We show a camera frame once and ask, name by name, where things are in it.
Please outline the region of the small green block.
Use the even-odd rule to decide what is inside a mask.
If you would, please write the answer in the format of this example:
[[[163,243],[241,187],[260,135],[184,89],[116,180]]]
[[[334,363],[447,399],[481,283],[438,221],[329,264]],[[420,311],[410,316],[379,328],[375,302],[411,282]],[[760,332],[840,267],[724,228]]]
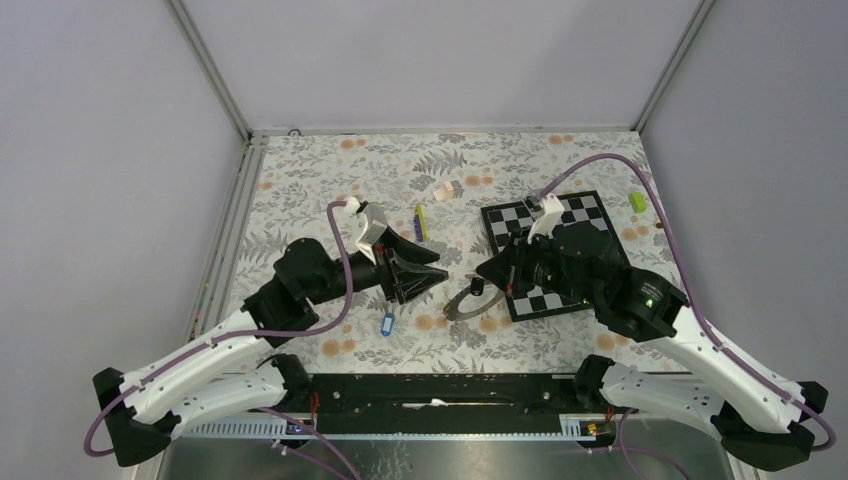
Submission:
[[[648,201],[641,192],[631,192],[628,195],[628,200],[634,213],[641,214],[647,211]]]

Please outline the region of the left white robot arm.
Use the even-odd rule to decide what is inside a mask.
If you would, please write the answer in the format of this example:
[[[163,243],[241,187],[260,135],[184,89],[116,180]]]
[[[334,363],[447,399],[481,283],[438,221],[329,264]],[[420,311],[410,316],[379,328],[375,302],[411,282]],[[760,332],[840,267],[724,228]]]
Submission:
[[[356,252],[342,250],[337,259],[314,238],[294,240],[275,262],[273,277],[213,329],[143,368],[94,375],[101,408],[96,422],[106,426],[109,454],[121,467],[135,466],[194,426],[259,407],[301,409],[311,385],[293,355],[274,355],[233,381],[220,376],[291,339],[314,335],[318,304],[341,298],[345,316],[354,293],[372,287],[391,303],[419,297],[447,280],[447,271],[434,265],[439,258],[389,227],[368,229]]]

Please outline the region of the blue key tag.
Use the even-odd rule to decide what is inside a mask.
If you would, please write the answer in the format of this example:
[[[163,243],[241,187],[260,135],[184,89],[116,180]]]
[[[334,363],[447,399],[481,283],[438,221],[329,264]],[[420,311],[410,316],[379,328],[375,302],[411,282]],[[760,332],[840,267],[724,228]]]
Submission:
[[[380,333],[382,336],[388,337],[392,334],[395,320],[396,317],[393,313],[388,312],[384,314],[380,326]]]

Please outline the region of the black white chessboard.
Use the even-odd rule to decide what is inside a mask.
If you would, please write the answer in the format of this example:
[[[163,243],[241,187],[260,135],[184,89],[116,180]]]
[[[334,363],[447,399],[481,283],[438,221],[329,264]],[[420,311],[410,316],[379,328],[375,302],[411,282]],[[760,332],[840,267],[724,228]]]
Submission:
[[[586,246],[591,253],[602,254],[605,259],[628,264],[629,259],[618,234],[614,231],[597,191],[584,191],[564,194],[559,197],[564,207],[559,224],[570,229],[575,223],[590,223],[604,234],[604,240],[589,243],[576,238],[572,233],[567,251],[577,252],[579,246]],[[531,226],[533,216],[529,207],[522,201],[489,205],[481,209],[484,230],[492,252],[501,252],[509,243],[510,234]],[[523,294],[514,294],[506,300],[506,305],[514,322],[541,319],[550,316],[587,310],[588,305],[568,300],[550,290],[533,287]]]

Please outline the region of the small beige wooden block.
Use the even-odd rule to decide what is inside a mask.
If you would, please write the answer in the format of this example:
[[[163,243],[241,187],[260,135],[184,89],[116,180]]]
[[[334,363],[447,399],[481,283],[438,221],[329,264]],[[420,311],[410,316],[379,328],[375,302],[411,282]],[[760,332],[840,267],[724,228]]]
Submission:
[[[442,183],[436,190],[433,191],[434,199],[437,202],[446,202],[455,197],[456,190],[453,183],[446,181]]]

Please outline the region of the purple yellow toy brick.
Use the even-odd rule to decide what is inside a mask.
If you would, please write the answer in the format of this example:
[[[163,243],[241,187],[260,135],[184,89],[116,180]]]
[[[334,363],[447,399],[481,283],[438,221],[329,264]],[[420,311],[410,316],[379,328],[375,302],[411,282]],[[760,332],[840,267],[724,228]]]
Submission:
[[[425,218],[423,215],[423,209],[420,204],[415,207],[413,224],[415,228],[416,240],[418,242],[426,242],[428,240],[428,233]]]

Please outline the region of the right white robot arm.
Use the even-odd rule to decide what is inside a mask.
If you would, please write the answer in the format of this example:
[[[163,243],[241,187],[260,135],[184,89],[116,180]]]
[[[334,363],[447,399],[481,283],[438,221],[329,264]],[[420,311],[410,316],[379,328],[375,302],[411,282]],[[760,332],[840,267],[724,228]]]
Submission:
[[[617,258],[614,241],[591,223],[558,226],[548,237],[515,233],[477,273],[508,295],[539,287],[587,305],[610,331],[668,355],[699,379],[686,386],[590,355],[573,379],[583,410],[661,415],[769,472],[803,463],[813,452],[815,436],[805,421],[823,411],[827,390],[776,374],[700,323],[680,289]]]

